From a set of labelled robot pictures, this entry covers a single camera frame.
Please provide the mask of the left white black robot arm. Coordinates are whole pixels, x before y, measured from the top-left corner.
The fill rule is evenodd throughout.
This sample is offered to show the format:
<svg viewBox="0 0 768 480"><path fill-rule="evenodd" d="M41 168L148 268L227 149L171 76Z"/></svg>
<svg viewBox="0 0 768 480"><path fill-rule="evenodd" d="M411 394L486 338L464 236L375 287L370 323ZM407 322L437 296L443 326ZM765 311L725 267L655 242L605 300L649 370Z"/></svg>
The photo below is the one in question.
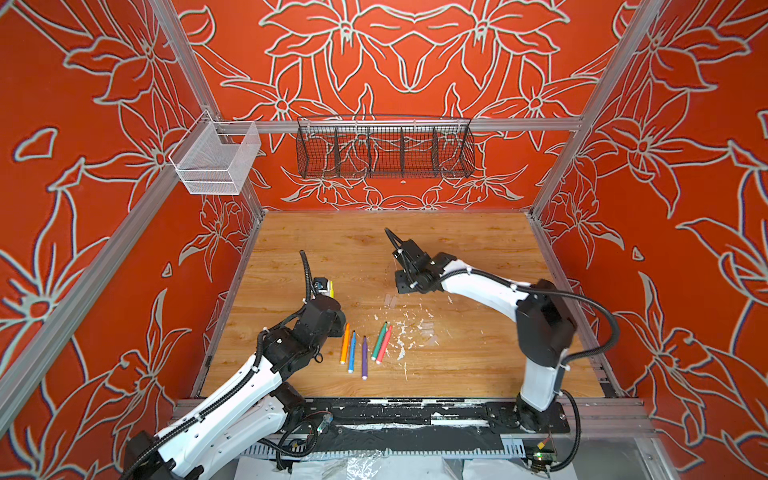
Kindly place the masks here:
<svg viewBox="0 0 768 480"><path fill-rule="evenodd" d="M277 433L304 408L288 379L319 359L346 318L335 299L318 294L292 318L260 332L236 373L179 420L150 435L142 431L125 450L123 479L209 479L247 447Z"/></svg>

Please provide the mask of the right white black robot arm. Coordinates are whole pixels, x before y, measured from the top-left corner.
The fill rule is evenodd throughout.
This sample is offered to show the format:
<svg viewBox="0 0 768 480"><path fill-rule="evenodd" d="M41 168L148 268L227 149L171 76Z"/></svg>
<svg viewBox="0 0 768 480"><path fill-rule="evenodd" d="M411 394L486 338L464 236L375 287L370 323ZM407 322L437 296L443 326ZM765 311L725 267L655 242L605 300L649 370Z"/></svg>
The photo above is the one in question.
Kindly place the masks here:
<svg viewBox="0 0 768 480"><path fill-rule="evenodd" d="M514 282L476 269L444 252L432 257L413 240L385 231L400 265L395 284L400 294L443 291L489 307L516 325L518 346L525 356L523 383L515 400L516 421L527 432L544 429L560 392L576 332L554 284Z"/></svg>

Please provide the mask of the pink marker pen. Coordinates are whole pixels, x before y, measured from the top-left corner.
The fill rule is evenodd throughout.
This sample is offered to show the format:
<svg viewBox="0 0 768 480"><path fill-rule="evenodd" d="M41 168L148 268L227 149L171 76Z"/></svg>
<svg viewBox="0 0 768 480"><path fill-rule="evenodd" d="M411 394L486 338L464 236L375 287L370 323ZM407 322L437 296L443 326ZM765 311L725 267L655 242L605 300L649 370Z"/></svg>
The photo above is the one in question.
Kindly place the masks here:
<svg viewBox="0 0 768 480"><path fill-rule="evenodd" d="M391 335L392 335L392 330L393 330L393 326L392 325L389 325L387 327L387 329L385 330L385 333L384 333L384 335L382 337L382 341L380 343L379 350L378 350L378 353L377 353L377 356L376 356L376 363L377 364L381 364L383 362L383 359L384 359L384 356L385 356L385 353L386 353L386 350L387 350L387 347L389 345L390 338L391 338Z"/></svg>

